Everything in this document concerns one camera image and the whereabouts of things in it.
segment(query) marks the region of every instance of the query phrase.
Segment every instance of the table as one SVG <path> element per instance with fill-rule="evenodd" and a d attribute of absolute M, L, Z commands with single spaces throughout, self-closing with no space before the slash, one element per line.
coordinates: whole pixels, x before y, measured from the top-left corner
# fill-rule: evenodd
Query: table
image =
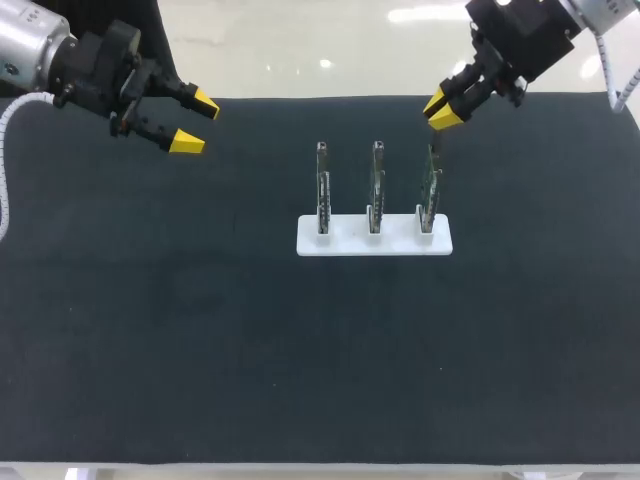
<path fill-rule="evenodd" d="M 445 138 L 444 258 L 300 258 L 332 206 L 411 211 L 424 99 L 222 100 L 202 157 L 25 107 L 7 141 L 0 460 L 640 463 L 640 136 L 603 94 Z"/>

